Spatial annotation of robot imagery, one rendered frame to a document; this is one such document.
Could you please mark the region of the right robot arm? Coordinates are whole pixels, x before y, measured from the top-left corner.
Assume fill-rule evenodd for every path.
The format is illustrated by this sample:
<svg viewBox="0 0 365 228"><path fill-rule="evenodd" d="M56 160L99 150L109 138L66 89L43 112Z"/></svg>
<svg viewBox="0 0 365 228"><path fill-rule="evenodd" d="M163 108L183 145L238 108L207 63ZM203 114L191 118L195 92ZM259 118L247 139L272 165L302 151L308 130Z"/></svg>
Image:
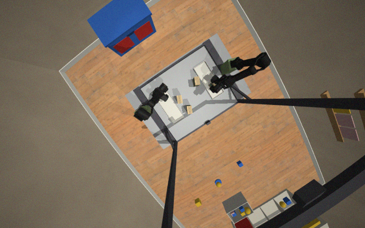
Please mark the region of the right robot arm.
<svg viewBox="0 0 365 228"><path fill-rule="evenodd" d="M270 60L268 54L266 52L263 52L263 53L260 53L256 58L243 60L243 59L240 59L239 57L237 57L235 60L230 61L230 63L231 63L231 68L236 67L237 70L241 70L243 67L248 67L248 66L249 67L233 76L231 76L231 75L226 76L226 77L222 78L221 80L219 77L214 75L211 78L211 82L216 84L212 89L215 93L218 93L222 88L227 89L227 88L231 87L235 82L237 82L243 78L246 78L250 75L254 75L258 71L264 70L265 68L267 68L270 65L271 60ZM256 69L255 66L261 67L261 69ZM219 83L217 83L218 81L219 81Z"/></svg>

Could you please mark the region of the white shallow tray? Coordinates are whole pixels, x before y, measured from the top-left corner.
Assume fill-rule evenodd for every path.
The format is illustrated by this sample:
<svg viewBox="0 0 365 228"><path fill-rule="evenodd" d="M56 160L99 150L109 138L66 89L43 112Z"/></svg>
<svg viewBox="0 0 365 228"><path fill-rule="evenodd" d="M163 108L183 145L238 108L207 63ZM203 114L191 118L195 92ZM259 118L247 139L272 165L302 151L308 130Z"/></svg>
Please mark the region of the white shallow tray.
<svg viewBox="0 0 365 228"><path fill-rule="evenodd" d="M197 76L200 77L201 82L203 83L204 87L208 91L209 95L212 99L218 97L222 93L224 93L224 90L221 89L218 93L213 93L209 88L209 84L211 83L211 78L214 76L213 72L211 71L210 67L206 63L206 61L203 61L198 66L193 68L196 72Z"/></svg>
<svg viewBox="0 0 365 228"><path fill-rule="evenodd" d="M175 125L176 123L180 122L182 119L184 119L184 115L168 93L168 91L164 94L167 94L169 96L168 100L165 102L160 99L158 102L160 106L163 108L171 122Z"/></svg>

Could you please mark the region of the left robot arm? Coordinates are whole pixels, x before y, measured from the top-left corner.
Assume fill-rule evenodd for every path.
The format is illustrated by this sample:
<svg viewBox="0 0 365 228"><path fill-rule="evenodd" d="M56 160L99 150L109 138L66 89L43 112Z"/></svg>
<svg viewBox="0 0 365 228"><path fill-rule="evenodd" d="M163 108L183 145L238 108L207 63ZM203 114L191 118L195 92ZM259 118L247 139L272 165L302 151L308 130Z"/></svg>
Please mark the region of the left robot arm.
<svg viewBox="0 0 365 228"><path fill-rule="evenodd" d="M152 115L153 113L153 108L156 105L157 100L161 99L163 101L167 101L169 96L167 94L164 94L165 90L167 89L168 86L164 85L164 83L162 83L159 87L155 88L155 90L153 90L152 94L152 99L149 100L147 103L141 105L139 107L139 109L135 112L134 117L136 117L136 119L138 119L139 121L142 120L148 120L149 117ZM151 114L149 112L147 112L145 109L142 108L142 106L148 104L152 109L151 109Z"/></svg>

